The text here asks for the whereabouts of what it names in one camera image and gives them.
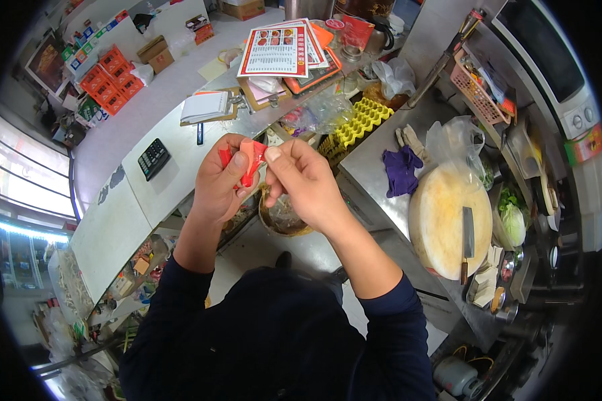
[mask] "led light strip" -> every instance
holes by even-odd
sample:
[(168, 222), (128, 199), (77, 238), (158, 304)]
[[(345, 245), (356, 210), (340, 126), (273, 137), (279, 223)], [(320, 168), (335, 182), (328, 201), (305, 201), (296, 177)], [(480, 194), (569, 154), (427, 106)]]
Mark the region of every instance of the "led light strip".
[(21, 227), (12, 226), (9, 224), (0, 222), (0, 229), (13, 232), (14, 234), (21, 234), (23, 236), (34, 237), (34, 238), (42, 238), (45, 239), (49, 243), (68, 243), (69, 238), (67, 236), (59, 236), (57, 234), (49, 234), (46, 232), (33, 231), (23, 229)]

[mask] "framed picture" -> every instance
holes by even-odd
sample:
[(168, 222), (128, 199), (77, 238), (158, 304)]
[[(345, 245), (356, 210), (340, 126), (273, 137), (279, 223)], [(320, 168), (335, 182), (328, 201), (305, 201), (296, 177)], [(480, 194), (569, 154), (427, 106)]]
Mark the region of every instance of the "framed picture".
[(69, 78), (63, 78), (65, 61), (54, 37), (48, 34), (33, 52), (24, 69), (50, 94), (60, 99)]

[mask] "yellow egg tray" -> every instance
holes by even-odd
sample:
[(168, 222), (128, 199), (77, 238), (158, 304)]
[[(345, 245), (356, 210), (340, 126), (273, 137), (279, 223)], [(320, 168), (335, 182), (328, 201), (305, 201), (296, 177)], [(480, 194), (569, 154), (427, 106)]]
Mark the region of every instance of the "yellow egg tray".
[(394, 114), (390, 108), (363, 98), (354, 104), (355, 117), (328, 135), (318, 148), (333, 170), (375, 126)]
[(355, 103), (353, 109), (356, 114), (352, 121), (345, 123), (335, 131), (339, 143), (343, 145), (344, 149), (354, 145), (357, 138), (363, 138), (367, 132), (373, 130), (375, 125), (380, 125), (394, 113), (392, 109), (366, 98)]

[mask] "hand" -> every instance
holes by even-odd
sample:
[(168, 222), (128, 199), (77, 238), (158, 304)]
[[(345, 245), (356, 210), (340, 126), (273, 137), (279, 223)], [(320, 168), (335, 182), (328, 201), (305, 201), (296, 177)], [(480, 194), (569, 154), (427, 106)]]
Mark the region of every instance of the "hand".
[[(251, 187), (243, 188), (241, 185), (241, 176), (249, 168), (248, 155), (238, 151), (241, 140), (245, 138), (237, 133), (227, 133), (205, 156), (196, 175), (194, 204), (190, 214), (196, 214), (200, 220), (210, 223), (224, 223), (236, 214), (245, 196), (259, 184), (261, 176), (257, 171)], [(236, 153), (223, 169), (219, 148), (228, 144)]]
[(328, 161), (310, 145), (299, 139), (290, 140), (268, 148), (265, 157), (265, 182), (272, 187), (265, 201), (267, 207), (273, 207), (285, 192), (301, 220), (328, 237), (338, 235), (342, 223), (353, 218)]

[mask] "purple glove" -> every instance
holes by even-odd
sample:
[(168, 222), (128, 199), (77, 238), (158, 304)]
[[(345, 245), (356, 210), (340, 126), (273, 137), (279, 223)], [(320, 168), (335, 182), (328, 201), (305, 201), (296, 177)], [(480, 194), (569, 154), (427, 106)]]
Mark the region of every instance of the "purple glove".
[(390, 190), (386, 193), (386, 197), (415, 192), (419, 185), (419, 180), (415, 177), (415, 169), (424, 167), (424, 163), (410, 146), (406, 145), (398, 152), (384, 150), (382, 159), (390, 182)]

